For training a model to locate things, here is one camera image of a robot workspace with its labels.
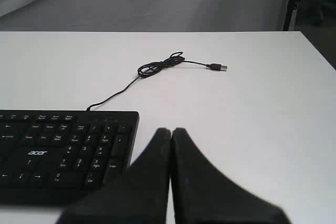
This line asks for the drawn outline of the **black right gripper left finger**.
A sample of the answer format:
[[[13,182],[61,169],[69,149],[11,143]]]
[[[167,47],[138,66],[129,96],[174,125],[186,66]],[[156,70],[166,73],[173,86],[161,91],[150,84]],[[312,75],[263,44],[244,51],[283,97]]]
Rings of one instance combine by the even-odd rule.
[[[124,174],[72,204],[57,223],[165,223],[171,132],[159,128]]]

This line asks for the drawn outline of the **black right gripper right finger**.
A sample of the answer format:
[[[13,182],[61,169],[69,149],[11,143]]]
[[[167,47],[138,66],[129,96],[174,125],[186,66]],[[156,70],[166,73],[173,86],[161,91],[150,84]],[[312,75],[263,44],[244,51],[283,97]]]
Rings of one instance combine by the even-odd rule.
[[[172,134],[171,182],[176,223],[289,223],[284,211],[221,173],[187,130]]]

